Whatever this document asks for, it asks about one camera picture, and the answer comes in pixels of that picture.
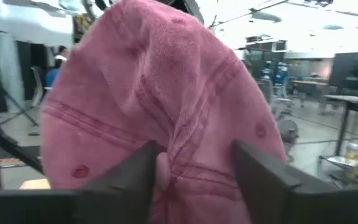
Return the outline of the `maroon baseball cap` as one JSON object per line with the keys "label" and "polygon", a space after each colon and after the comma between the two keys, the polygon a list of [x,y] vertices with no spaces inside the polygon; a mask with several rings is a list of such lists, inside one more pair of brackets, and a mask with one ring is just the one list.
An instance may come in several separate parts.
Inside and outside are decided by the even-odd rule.
{"label": "maroon baseball cap", "polygon": [[94,22],[40,112],[42,167],[55,189],[81,187],[158,142],[149,224],[251,224],[232,173],[235,139],[286,158],[237,55],[197,18],[155,0],[121,0]]}

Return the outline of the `plastic bottle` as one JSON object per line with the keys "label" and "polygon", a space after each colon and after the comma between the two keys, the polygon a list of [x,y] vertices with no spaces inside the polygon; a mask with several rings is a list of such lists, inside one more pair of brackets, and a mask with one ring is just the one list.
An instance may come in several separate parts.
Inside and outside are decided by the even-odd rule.
{"label": "plastic bottle", "polygon": [[358,160],[358,144],[350,142],[346,147],[346,158]]}

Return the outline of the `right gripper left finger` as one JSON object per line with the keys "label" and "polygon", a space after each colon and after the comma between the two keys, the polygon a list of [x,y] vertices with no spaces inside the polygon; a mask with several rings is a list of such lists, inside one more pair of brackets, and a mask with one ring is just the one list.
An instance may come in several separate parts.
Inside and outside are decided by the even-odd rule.
{"label": "right gripper left finger", "polygon": [[78,190],[0,190],[0,224],[147,224],[159,149],[145,143]]}

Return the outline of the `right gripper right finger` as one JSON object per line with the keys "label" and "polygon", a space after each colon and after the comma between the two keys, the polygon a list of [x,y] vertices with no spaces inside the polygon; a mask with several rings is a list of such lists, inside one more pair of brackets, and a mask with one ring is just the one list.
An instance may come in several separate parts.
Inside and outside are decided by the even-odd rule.
{"label": "right gripper right finger", "polygon": [[253,224],[358,224],[358,188],[335,187],[244,141],[231,150]]}

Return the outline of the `black monitor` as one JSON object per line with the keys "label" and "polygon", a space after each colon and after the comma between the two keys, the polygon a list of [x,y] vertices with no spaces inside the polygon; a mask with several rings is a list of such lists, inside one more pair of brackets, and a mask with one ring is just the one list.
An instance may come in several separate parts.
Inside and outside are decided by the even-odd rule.
{"label": "black monitor", "polygon": [[329,95],[358,97],[358,52],[335,54],[328,87]]}

